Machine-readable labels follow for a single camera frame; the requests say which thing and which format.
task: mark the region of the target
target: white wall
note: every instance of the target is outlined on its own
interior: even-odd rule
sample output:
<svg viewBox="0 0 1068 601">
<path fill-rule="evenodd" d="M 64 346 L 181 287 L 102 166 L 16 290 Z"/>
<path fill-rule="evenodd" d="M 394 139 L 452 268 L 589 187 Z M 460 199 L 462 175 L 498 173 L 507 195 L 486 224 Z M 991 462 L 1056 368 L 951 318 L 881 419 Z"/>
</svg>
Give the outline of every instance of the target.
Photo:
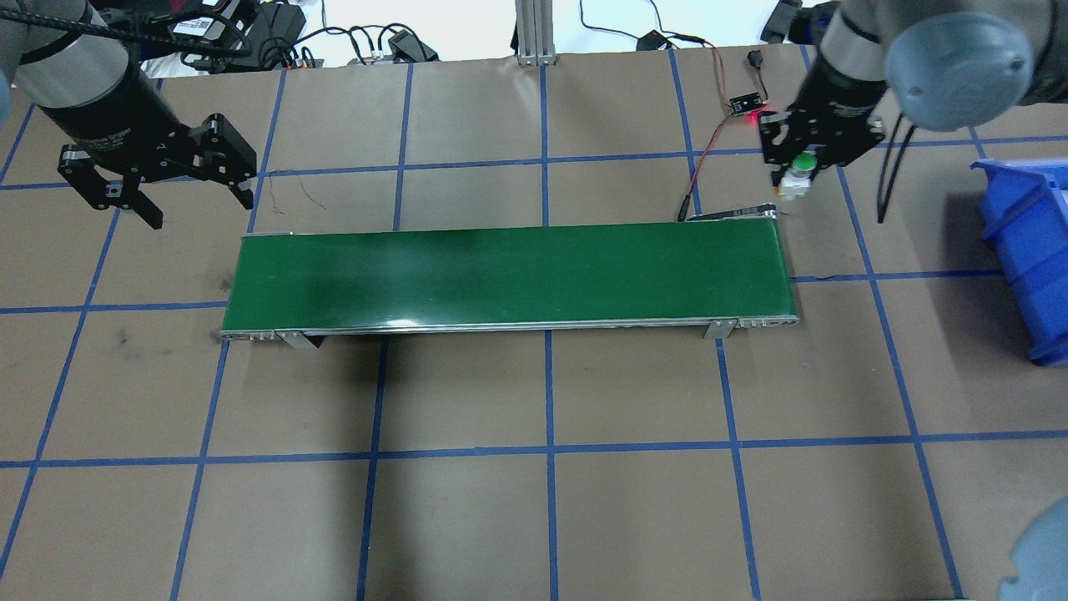
<svg viewBox="0 0 1068 601">
<path fill-rule="evenodd" d="M 508 43 L 515 25 L 514 0 L 406 0 L 366 2 L 325 0 L 331 26 L 403 22 L 438 51 L 442 60 L 490 59 L 512 54 Z M 760 30 L 778 0 L 658 0 L 663 26 L 670 31 L 704 37 L 719 46 L 759 44 Z M 321 27 L 320 0 L 299 0 L 308 17 L 304 32 Z M 805 0 L 805 5 L 817 0 Z M 583 0 L 586 22 L 644 35 L 655 29 L 648 0 Z M 579 22 L 579 0 L 553 1 L 557 52 L 617 52 L 634 49 L 622 35 L 591 31 Z M 365 53 L 370 51 L 361 43 Z M 320 34 L 305 44 L 327 66 L 341 66 L 355 58 L 343 35 Z M 151 65 L 152 76 L 190 75 L 173 59 Z"/>
</svg>

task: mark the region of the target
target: conveyor belt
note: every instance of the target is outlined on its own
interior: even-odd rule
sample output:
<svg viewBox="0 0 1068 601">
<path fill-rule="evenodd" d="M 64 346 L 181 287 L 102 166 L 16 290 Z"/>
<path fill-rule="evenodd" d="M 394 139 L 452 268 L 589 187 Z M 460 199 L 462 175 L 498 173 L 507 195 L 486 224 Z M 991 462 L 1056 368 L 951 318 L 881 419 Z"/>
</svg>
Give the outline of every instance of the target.
<svg viewBox="0 0 1068 601">
<path fill-rule="evenodd" d="M 773 218 L 362 234 L 241 243 L 222 335 L 797 321 Z"/>
</svg>

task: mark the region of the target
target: cable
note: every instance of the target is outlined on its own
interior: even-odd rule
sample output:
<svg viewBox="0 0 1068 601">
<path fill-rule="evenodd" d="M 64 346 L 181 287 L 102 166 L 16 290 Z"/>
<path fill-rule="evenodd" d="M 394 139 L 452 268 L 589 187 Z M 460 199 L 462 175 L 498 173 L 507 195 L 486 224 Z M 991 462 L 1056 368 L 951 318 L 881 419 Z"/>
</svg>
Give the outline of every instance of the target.
<svg viewBox="0 0 1068 601">
<path fill-rule="evenodd" d="M 687 212 L 690 211 L 690 197 L 693 195 L 693 188 L 697 185 L 697 175 L 701 174 L 701 165 L 705 163 L 705 157 L 711 152 L 712 146 L 716 145 L 716 141 L 720 139 L 720 133 L 723 132 L 723 127 L 731 121 L 731 117 L 735 114 L 731 114 L 723 117 L 720 124 L 716 126 L 716 130 L 712 131 L 712 137 L 708 140 L 708 144 L 705 146 L 704 152 L 701 153 L 701 158 L 697 159 L 697 164 L 693 168 L 693 176 L 690 177 L 690 185 L 686 188 L 686 195 L 682 196 L 682 205 L 678 209 L 677 221 L 685 221 Z"/>
<path fill-rule="evenodd" d="M 894 169 L 890 172 L 890 183 L 886 186 L 885 192 L 882 189 L 882 184 L 886 175 L 886 165 L 890 163 L 890 152 L 894 147 L 894 140 L 897 138 L 897 130 L 901 126 L 901 122 L 905 120 L 905 113 L 899 113 L 897 115 L 897 122 L 894 123 L 894 130 L 890 135 L 890 144 L 886 146 L 886 154 L 882 159 L 882 169 L 879 172 L 879 190 L 876 195 L 876 210 L 878 212 L 879 222 L 882 223 L 886 218 L 886 209 L 890 207 L 890 197 L 894 193 L 894 183 L 897 181 L 897 172 L 901 168 L 901 159 L 905 158 L 905 151 L 909 148 L 909 142 L 912 141 L 912 135 L 916 132 L 916 126 L 910 125 L 909 130 L 905 133 L 905 139 L 901 140 L 901 147 L 897 151 L 897 158 L 894 159 Z"/>
<path fill-rule="evenodd" d="M 367 64 L 367 62 L 363 59 L 363 52 L 360 52 L 360 45 L 356 42 L 356 36 L 352 35 L 352 32 L 355 31 L 363 31 L 363 34 L 367 36 L 367 45 L 371 46 L 371 51 L 374 52 L 375 45 L 371 42 L 371 34 L 367 33 L 366 30 L 364 30 L 364 28 L 360 26 L 354 26 L 349 29 L 345 29 L 343 27 L 332 27 L 332 26 L 316 29 L 315 31 L 302 37 L 298 37 L 296 42 L 293 43 L 293 45 L 296 46 L 298 44 L 303 44 L 304 42 L 308 42 L 309 39 L 315 37 L 320 33 L 326 33 L 327 35 L 348 35 L 348 41 L 349 44 L 352 45 L 352 51 L 356 52 L 356 58 L 360 61 L 360 64 L 365 65 Z"/>
<path fill-rule="evenodd" d="M 312 49 L 304 46 L 300 49 L 300 58 L 304 62 L 304 68 L 315 68 L 315 54 L 312 53 Z"/>
<path fill-rule="evenodd" d="M 660 9 L 657 7 L 656 0 L 649 0 L 649 4 L 653 4 L 653 12 L 657 14 L 657 30 L 663 33 L 664 23 L 660 20 Z"/>
<path fill-rule="evenodd" d="M 411 36 L 415 38 L 415 43 L 419 44 L 420 51 L 423 52 L 423 60 L 424 61 L 429 60 L 427 58 L 427 56 L 426 56 L 426 46 L 423 45 L 423 41 L 420 39 L 419 35 L 415 34 L 415 30 L 414 29 L 412 29 L 412 28 L 404 25 L 403 22 L 391 22 L 390 25 L 387 25 L 387 26 L 373 25 L 371 27 L 381 27 L 382 28 L 382 30 L 380 32 L 378 32 L 378 50 L 379 51 L 382 51 L 382 35 L 386 35 L 387 31 L 394 31 L 395 29 L 400 28 L 400 29 L 408 30 L 408 33 L 410 33 Z"/>
<path fill-rule="evenodd" d="M 771 99 L 771 95 L 768 94 L 768 86 L 764 84 L 764 72 L 759 68 L 756 69 L 756 80 L 760 82 L 760 91 L 764 92 L 764 101 Z"/>
<path fill-rule="evenodd" d="M 641 39 L 640 37 L 638 37 L 633 33 L 627 33 L 626 31 L 619 31 L 618 29 L 611 29 L 611 28 L 608 28 L 608 27 L 597 27 L 597 26 L 593 26 L 593 25 L 587 23 L 586 22 L 586 14 L 585 14 L 585 11 L 582 7 L 582 0 L 579 0 L 579 22 L 582 23 L 582 27 L 584 27 L 586 29 L 592 29 L 594 31 L 603 31 L 606 33 L 618 33 L 619 35 L 626 35 L 627 37 L 632 37 L 634 39 Z"/>
<path fill-rule="evenodd" d="M 216 13 L 210 13 L 207 11 L 184 11 L 177 15 L 167 17 L 163 19 L 164 22 L 177 22 L 172 21 L 180 15 L 183 18 L 179 20 L 188 20 L 195 17 L 208 17 L 213 20 L 221 22 L 223 27 L 235 32 L 240 39 L 240 49 L 231 48 L 217 48 L 209 44 L 193 43 L 193 42 L 183 42 L 173 37 L 163 37 L 162 35 L 153 35 L 150 33 L 131 33 L 127 31 L 122 31 L 117 29 L 111 29 L 107 26 L 87 23 L 70 19 L 64 19 L 60 17 L 53 17 L 49 15 L 38 15 L 36 13 L 27 13 L 22 11 L 16 11 L 14 9 L 9 9 L 6 6 L 0 6 L 0 19 L 10 20 L 15 22 L 20 22 L 25 25 L 32 25 L 36 27 L 44 27 L 47 29 L 58 29 L 60 31 L 73 31 L 76 33 L 81 33 L 84 35 L 94 35 L 97 37 L 107 37 L 110 39 L 119 39 L 121 42 L 136 42 L 141 44 L 154 44 L 164 48 L 173 48 L 174 50 L 186 50 L 188 52 L 202 54 L 205 57 L 248 57 L 252 53 L 252 49 L 249 48 L 249 39 L 245 36 L 245 33 L 236 26 L 234 22 L 222 15 Z"/>
</svg>

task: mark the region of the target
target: black cable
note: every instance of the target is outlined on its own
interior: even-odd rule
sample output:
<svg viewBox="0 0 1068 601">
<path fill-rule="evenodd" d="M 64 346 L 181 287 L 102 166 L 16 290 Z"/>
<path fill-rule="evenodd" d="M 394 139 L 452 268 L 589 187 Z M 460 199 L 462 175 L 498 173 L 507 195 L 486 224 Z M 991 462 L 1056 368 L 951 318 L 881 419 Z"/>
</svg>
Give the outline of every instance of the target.
<svg viewBox="0 0 1068 601">
<path fill-rule="evenodd" d="M 634 39 L 641 39 L 641 37 L 634 35 L 633 33 L 627 33 L 626 31 L 619 31 L 618 29 L 611 29 L 608 27 L 597 27 L 586 22 L 585 10 L 582 7 L 582 0 L 579 0 L 579 22 L 582 27 L 586 29 L 592 29 L 594 31 L 603 31 L 606 33 L 618 33 L 619 35 L 626 35 L 627 37 L 633 37 Z"/>
<path fill-rule="evenodd" d="M 273 42 L 272 46 L 264 47 L 271 42 Z M 300 54 L 297 52 L 297 48 L 281 35 L 272 35 L 264 39 L 260 47 L 260 68 L 264 70 L 274 68 L 274 65 L 279 62 L 284 67 L 292 67 L 299 58 Z"/>
<path fill-rule="evenodd" d="M 912 141 L 912 135 L 916 132 L 915 125 L 910 125 L 909 130 L 906 131 L 905 138 L 901 140 L 901 147 L 897 151 L 897 157 L 894 159 L 894 168 L 890 172 L 890 183 L 886 185 L 885 192 L 883 192 L 882 184 L 886 174 L 886 165 L 890 163 L 890 151 L 894 147 L 894 139 L 897 138 L 897 130 L 900 128 L 904 120 L 905 114 L 898 114 L 897 122 L 894 124 L 894 130 L 890 135 L 890 144 L 886 146 L 886 155 L 882 160 L 882 170 L 879 173 L 879 192 L 876 197 L 876 210 L 878 212 L 878 220 L 880 223 L 882 223 L 886 218 L 886 209 L 890 207 L 890 197 L 894 193 L 894 184 L 897 181 L 897 172 L 901 168 L 901 159 L 905 158 L 905 151 L 909 148 L 909 142 Z"/>
<path fill-rule="evenodd" d="M 649 4 L 653 4 L 653 12 L 657 14 L 657 31 L 663 33 L 664 23 L 660 20 L 660 9 L 657 7 L 656 0 L 649 0 Z"/>
<path fill-rule="evenodd" d="M 315 68 L 315 54 L 312 53 L 312 49 L 304 46 L 300 49 L 300 58 L 304 61 L 304 66 L 308 68 Z"/>
<path fill-rule="evenodd" d="M 23 25 L 32 25 L 35 27 L 44 27 L 46 29 L 58 29 L 60 31 L 73 31 L 76 33 L 81 33 L 84 35 L 94 35 L 96 37 L 107 37 L 110 39 L 119 39 L 120 42 L 137 42 L 141 44 L 154 44 L 156 46 L 161 46 L 163 48 L 172 48 L 173 50 L 185 50 L 192 53 L 202 54 L 205 57 L 248 57 L 252 53 L 252 49 L 249 48 L 249 39 L 245 36 L 245 33 L 234 25 L 234 21 L 218 15 L 210 13 L 208 11 L 187 11 L 179 13 L 184 18 L 180 20 L 188 20 L 194 17 L 208 17 L 215 21 L 221 22 L 223 27 L 235 32 L 240 39 L 239 49 L 231 48 L 218 48 L 210 44 L 193 43 L 193 42 L 183 42 L 174 37 L 163 37 L 162 35 L 153 35 L 150 33 L 131 33 L 128 31 L 122 31 L 119 29 L 111 29 L 107 26 L 87 23 L 70 19 L 64 19 L 60 17 L 53 17 L 49 15 L 38 15 L 36 13 L 26 13 L 22 11 L 16 11 L 14 9 L 9 9 L 6 6 L 0 6 L 0 19 L 20 22 Z M 173 17 L 168 17 L 164 21 L 170 21 Z"/>
<path fill-rule="evenodd" d="M 315 37 L 320 33 L 326 33 L 327 35 L 348 35 L 348 41 L 352 45 L 352 51 L 356 52 L 356 58 L 359 59 L 360 64 L 365 65 L 367 64 L 367 62 L 363 59 L 363 53 L 360 52 L 360 45 L 356 42 L 356 36 L 352 35 L 352 32 L 357 30 L 363 31 L 364 35 L 367 36 L 367 44 L 371 45 L 371 50 L 374 51 L 375 46 L 374 44 L 371 43 L 371 34 L 364 31 L 363 28 L 359 26 L 354 26 L 349 29 L 345 29 L 343 27 L 333 27 L 333 26 L 319 28 L 302 37 L 298 37 L 296 42 L 293 43 L 293 45 L 296 46 L 298 44 L 303 44 L 304 42 L 308 42 L 309 39 Z"/>
<path fill-rule="evenodd" d="M 370 27 L 381 27 L 382 28 L 382 30 L 380 32 L 378 32 L 378 50 L 379 51 L 382 51 L 382 35 L 386 35 L 387 31 L 394 31 L 395 29 L 406 29 L 406 30 L 408 30 L 408 33 L 410 33 L 411 36 L 415 38 L 415 43 L 419 44 L 419 50 L 421 52 L 423 52 L 423 60 L 424 61 L 430 60 L 426 56 L 426 46 L 423 45 L 423 41 L 420 39 L 419 35 L 415 34 L 415 30 L 412 29 L 412 28 L 410 28 L 410 27 L 408 27 L 408 26 L 406 26 L 406 25 L 404 25 L 403 22 L 391 22 L 390 25 L 387 25 L 387 26 L 373 25 L 373 26 L 370 26 Z"/>
<path fill-rule="evenodd" d="M 764 84 L 764 72 L 759 68 L 756 69 L 756 80 L 760 82 L 760 90 L 764 92 L 764 101 L 771 99 L 771 95 L 768 94 L 768 86 Z"/>
</svg>

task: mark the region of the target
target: plastic bin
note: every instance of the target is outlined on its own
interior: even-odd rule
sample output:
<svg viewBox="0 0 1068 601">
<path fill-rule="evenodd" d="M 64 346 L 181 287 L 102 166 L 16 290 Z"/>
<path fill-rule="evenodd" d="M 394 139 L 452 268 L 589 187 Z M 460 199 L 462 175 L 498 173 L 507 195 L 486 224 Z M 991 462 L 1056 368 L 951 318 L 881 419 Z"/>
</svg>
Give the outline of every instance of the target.
<svg viewBox="0 0 1068 601">
<path fill-rule="evenodd" d="M 1001 257 L 1040 366 L 1068 366 L 1068 158 L 974 162 L 983 238 Z"/>
</svg>

